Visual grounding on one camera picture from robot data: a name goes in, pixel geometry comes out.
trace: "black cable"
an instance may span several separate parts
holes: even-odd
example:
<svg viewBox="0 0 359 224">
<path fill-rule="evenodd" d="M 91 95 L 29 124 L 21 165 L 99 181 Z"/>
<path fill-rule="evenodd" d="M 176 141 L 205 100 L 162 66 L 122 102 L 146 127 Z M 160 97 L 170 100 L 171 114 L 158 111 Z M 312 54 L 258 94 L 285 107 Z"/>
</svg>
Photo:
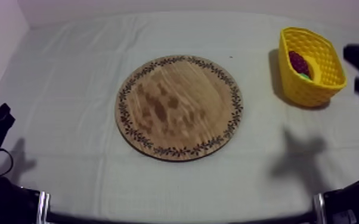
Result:
<svg viewBox="0 0 359 224">
<path fill-rule="evenodd" d="M 0 177 L 1 177 L 1 176 L 6 175 L 7 173 L 9 173 L 9 172 L 13 169 L 13 167 L 14 167 L 14 158 L 13 158 L 13 156 L 12 156 L 7 150 L 5 150 L 5 149 L 3 149 L 3 148 L 0 148 L 0 152 L 5 152 L 5 153 L 7 153 L 7 155 L 8 155 L 9 158 L 10 158 L 10 161 L 11 161 L 11 164 L 10 164 L 10 167 L 8 168 L 8 170 L 7 170 L 6 172 L 0 174 Z"/>
</svg>

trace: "red fruit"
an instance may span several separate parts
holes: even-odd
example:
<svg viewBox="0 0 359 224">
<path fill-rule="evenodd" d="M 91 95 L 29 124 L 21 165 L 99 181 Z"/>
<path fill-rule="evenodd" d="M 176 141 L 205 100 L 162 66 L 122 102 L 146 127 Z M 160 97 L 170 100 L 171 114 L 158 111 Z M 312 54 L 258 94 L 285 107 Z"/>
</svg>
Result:
<svg viewBox="0 0 359 224">
<path fill-rule="evenodd" d="M 288 54 L 293 69 L 298 73 L 303 73 L 310 77 L 308 63 L 304 58 L 295 51 L 290 51 Z"/>
</svg>

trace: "green object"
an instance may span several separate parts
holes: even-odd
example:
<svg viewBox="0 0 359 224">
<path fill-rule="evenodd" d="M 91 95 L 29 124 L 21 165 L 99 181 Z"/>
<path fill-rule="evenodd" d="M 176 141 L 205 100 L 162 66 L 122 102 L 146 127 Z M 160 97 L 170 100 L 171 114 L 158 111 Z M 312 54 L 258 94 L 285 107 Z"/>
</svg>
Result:
<svg viewBox="0 0 359 224">
<path fill-rule="evenodd" d="M 307 78 L 307 79 L 310 79 L 310 77 L 309 77 L 307 74 L 305 74 L 305 73 L 300 73 L 300 75 L 303 76 L 303 77 L 305 77 L 305 78 Z"/>
</svg>

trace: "wood grain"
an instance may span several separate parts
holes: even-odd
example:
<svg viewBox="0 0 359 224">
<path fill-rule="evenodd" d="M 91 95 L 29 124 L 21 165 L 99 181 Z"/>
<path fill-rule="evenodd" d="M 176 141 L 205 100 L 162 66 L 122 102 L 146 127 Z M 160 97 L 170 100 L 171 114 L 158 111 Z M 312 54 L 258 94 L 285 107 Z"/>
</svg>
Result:
<svg viewBox="0 0 359 224">
<path fill-rule="evenodd" d="M 227 143 L 242 117 L 242 96 L 219 65 L 174 55 L 136 69 L 116 100 L 116 122 L 138 151 L 168 161 L 188 161 Z"/>
</svg>

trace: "yellow plastic basket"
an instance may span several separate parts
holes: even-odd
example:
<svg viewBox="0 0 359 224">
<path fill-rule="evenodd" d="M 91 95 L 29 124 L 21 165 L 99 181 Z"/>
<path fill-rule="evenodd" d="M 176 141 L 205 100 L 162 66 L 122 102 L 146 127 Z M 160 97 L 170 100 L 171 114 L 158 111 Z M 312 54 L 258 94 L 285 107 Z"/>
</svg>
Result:
<svg viewBox="0 0 359 224">
<path fill-rule="evenodd" d="M 307 61 L 312 80 L 293 69 L 289 51 L 297 52 Z M 299 105 L 322 105 L 346 86 L 346 77 L 333 45 L 310 30 L 296 27 L 283 29 L 278 57 L 284 94 Z"/>
</svg>

